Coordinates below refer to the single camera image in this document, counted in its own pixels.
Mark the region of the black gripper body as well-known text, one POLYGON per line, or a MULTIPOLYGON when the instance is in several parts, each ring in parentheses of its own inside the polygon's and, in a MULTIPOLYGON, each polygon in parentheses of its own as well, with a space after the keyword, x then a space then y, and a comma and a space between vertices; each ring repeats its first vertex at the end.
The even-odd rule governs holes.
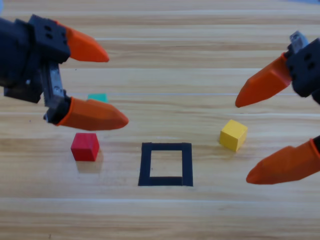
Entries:
POLYGON ((0 20, 0 85, 6 97, 57 107, 65 99, 59 65, 67 60, 67 31, 53 20, 0 20))
POLYGON ((291 42, 290 45, 291 45, 292 51, 295 54, 309 44, 308 39, 298 30, 295 31, 292 35, 290 35, 289 39, 291 42))

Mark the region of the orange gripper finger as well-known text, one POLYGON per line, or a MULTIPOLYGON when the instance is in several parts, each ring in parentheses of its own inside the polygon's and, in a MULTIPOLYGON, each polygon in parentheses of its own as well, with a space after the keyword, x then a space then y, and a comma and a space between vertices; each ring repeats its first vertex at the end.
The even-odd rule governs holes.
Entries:
POLYGON ((297 146, 286 146, 261 160, 247 175, 246 182, 274 185, 302 180, 320 171, 320 137, 297 146))
POLYGON ((106 50, 91 36, 62 23, 32 15, 34 43, 45 59, 64 63, 68 58, 83 62, 107 63, 106 50))
POLYGON ((49 108, 44 119, 55 126, 86 131, 109 131, 125 127, 129 119, 111 104, 66 97, 56 108, 49 108))
POLYGON ((302 98, 312 96, 320 102, 320 39, 316 38, 298 52, 288 51, 251 76, 240 90, 238 108, 267 100, 289 85, 302 98))

